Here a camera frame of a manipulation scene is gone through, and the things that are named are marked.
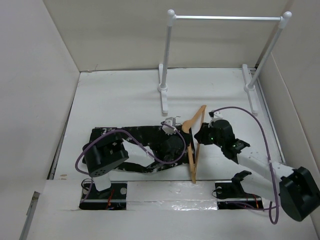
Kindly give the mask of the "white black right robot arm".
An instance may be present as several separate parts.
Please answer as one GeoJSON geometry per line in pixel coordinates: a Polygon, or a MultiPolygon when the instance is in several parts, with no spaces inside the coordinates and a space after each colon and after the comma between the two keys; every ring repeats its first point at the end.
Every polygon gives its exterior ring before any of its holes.
{"type": "Polygon", "coordinates": [[[235,196],[250,193],[268,199],[276,214],[282,209],[297,222],[320,206],[320,190],[308,169],[293,168],[262,155],[236,138],[227,120],[203,123],[194,137],[201,145],[219,147],[227,159],[248,169],[232,178],[231,191],[235,196]]]}

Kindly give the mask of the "wooden clothes hanger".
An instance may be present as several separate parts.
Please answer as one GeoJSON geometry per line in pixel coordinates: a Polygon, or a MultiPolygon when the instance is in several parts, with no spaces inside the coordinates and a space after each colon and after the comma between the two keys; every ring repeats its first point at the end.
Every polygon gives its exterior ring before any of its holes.
{"type": "Polygon", "coordinates": [[[181,130],[189,134],[190,136],[190,143],[187,146],[187,156],[188,156],[188,163],[189,163],[189,173],[191,182],[195,184],[197,182],[196,180],[196,174],[197,174],[197,166],[198,166],[198,159],[199,159],[199,153],[200,153],[200,145],[198,144],[196,149],[194,144],[194,137],[191,134],[192,127],[197,123],[198,119],[200,119],[200,126],[204,123],[205,113],[206,113],[206,105],[202,105],[198,111],[193,115],[191,119],[188,119],[183,122],[181,125],[181,130]]]}

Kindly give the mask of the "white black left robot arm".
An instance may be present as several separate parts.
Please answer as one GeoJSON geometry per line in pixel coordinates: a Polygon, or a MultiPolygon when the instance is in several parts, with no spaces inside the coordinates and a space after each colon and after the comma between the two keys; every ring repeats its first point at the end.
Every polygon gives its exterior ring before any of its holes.
{"type": "Polygon", "coordinates": [[[161,133],[151,134],[150,137],[134,138],[126,130],[115,129],[83,146],[80,158],[86,164],[87,175],[92,179],[94,192],[98,197],[104,199],[111,194],[109,172],[112,170],[149,174],[173,168],[183,162],[187,148],[183,134],[161,133]],[[146,166],[128,162],[131,156],[125,149],[125,142],[131,147],[141,148],[153,162],[146,166]]]}

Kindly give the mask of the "black white patterned trousers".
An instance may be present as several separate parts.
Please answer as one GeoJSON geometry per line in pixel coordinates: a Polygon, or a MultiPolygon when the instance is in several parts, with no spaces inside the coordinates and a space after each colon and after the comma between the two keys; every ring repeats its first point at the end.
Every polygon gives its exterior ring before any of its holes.
{"type": "MultiPolygon", "coordinates": [[[[185,140],[187,141],[187,147],[190,143],[190,135],[188,133],[184,133],[182,131],[182,127],[179,125],[176,127],[177,131],[180,132],[182,135],[184,135],[185,140]]],[[[162,131],[162,127],[159,125],[153,125],[153,126],[127,126],[127,127],[123,127],[123,130],[129,132],[130,134],[133,135],[134,138],[138,139],[138,138],[143,138],[146,140],[149,140],[151,137],[150,135],[158,135],[158,134],[164,134],[164,132],[162,131]]],[[[134,157],[136,156],[135,153],[133,153],[132,150],[129,149],[130,144],[125,142],[125,149],[129,152],[130,158],[128,160],[128,162],[133,163],[134,157]]],[[[185,151],[185,161],[181,162],[179,165],[176,165],[174,167],[180,166],[180,165],[184,165],[184,164],[188,164],[189,160],[188,160],[188,153],[187,151],[185,151]]]]}

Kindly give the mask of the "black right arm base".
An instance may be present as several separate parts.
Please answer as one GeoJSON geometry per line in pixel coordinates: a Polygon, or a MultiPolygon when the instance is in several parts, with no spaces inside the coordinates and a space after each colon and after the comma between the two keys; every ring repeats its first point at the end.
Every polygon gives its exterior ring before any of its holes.
{"type": "Polygon", "coordinates": [[[262,199],[254,194],[246,193],[241,181],[252,173],[243,170],[236,173],[231,180],[216,181],[211,195],[217,200],[219,210],[260,210],[264,209],[262,199]]]}

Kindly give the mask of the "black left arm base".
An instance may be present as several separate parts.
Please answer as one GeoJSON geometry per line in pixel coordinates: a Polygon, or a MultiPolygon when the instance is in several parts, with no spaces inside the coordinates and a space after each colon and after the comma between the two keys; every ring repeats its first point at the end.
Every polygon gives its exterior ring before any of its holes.
{"type": "Polygon", "coordinates": [[[98,191],[89,179],[81,183],[82,192],[79,202],[81,210],[123,211],[127,209],[127,182],[112,182],[111,187],[98,191]]]}

